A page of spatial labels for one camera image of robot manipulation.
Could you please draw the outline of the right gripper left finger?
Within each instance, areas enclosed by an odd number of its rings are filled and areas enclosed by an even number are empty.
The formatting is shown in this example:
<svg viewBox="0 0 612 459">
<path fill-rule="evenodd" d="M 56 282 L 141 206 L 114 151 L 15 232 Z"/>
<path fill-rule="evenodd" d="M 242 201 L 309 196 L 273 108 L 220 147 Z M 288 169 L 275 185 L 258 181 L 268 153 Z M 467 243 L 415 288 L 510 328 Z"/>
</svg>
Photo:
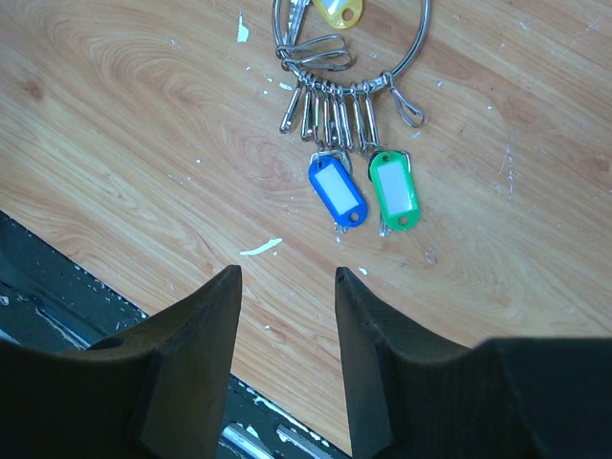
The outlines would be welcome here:
<svg viewBox="0 0 612 459">
<path fill-rule="evenodd" d="M 191 295 L 85 350 L 1 344 L 5 458 L 212 458 L 241 311 L 227 266 Z"/>
</svg>

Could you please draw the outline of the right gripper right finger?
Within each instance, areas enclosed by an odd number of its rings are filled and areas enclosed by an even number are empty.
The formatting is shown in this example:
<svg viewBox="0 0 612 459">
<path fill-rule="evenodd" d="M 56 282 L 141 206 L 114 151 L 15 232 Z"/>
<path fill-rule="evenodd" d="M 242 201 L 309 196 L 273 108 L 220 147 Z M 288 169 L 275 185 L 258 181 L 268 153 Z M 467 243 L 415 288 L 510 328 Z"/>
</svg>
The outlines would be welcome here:
<svg viewBox="0 0 612 459">
<path fill-rule="evenodd" d="M 335 279 L 356 458 L 607 458 L 611 342 L 493 338 L 468 348 Z"/>
</svg>

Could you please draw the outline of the yellow tag key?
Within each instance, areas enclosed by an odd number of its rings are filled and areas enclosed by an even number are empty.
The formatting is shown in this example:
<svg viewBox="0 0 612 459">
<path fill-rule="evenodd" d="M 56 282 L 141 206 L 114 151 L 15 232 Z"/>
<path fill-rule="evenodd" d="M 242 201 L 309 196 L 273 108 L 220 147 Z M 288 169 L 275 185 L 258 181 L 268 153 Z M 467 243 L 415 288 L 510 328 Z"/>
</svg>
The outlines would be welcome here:
<svg viewBox="0 0 612 459">
<path fill-rule="evenodd" d="M 324 21 L 336 30 L 348 30 L 354 27 L 363 13 L 362 0 L 291 1 L 289 24 L 299 26 L 311 5 L 321 14 Z"/>
</svg>

